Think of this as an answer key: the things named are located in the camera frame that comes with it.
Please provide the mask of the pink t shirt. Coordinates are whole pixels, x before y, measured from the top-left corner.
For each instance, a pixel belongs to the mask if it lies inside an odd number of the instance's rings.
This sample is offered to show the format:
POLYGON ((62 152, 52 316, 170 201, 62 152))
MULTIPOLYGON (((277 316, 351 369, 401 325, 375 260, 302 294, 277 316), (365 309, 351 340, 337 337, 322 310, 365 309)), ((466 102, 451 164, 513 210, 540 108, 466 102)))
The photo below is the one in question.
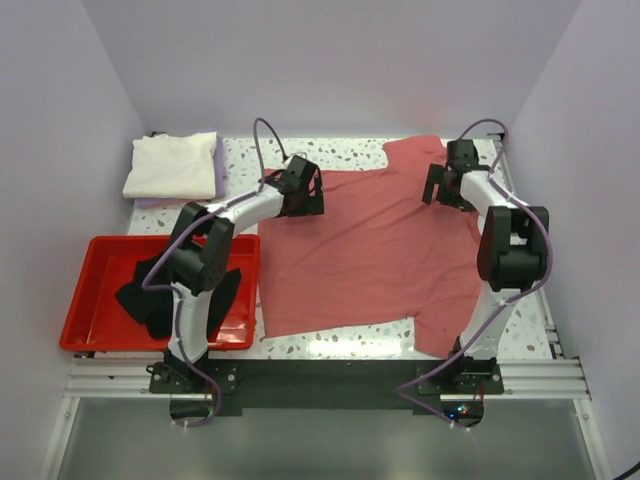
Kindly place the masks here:
POLYGON ((387 142, 388 164, 324 171, 319 216, 262 222, 259 293, 270 337, 412 318, 418 351, 444 357, 480 291, 477 217, 422 200, 440 138, 387 142))

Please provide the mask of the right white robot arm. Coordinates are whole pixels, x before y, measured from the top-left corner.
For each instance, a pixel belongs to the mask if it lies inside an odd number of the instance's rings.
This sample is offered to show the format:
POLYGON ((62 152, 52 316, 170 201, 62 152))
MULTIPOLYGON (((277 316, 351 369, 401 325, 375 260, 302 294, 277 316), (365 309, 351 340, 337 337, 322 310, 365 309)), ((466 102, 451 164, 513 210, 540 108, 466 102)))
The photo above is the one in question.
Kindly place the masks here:
POLYGON ((448 142, 446 162, 429 167, 422 201, 478 214, 480 294, 453 355, 465 358, 445 369, 448 386, 466 393, 481 380, 474 361, 497 357, 515 304, 548 280, 552 263, 549 211, 528 205, 501 186, 496 168, 481 163, 474 143, 466 139, 448 142))

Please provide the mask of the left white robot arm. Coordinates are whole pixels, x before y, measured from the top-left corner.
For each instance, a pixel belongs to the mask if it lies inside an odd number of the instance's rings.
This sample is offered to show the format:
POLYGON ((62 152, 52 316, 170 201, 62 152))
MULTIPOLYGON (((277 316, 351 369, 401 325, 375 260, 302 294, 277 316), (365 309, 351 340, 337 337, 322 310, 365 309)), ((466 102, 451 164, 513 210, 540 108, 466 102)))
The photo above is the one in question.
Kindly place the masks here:
POLYGON ((185 392, 200 390, 207 368, 210 300, 227 272, 233 239, 272 218, 324 213, 320 167, 294 155, 282 169, 264 176, 258 187, 226 202, 183 207, 163 254, 173 296, 169 357, 177 360, 173 382, 185 392))

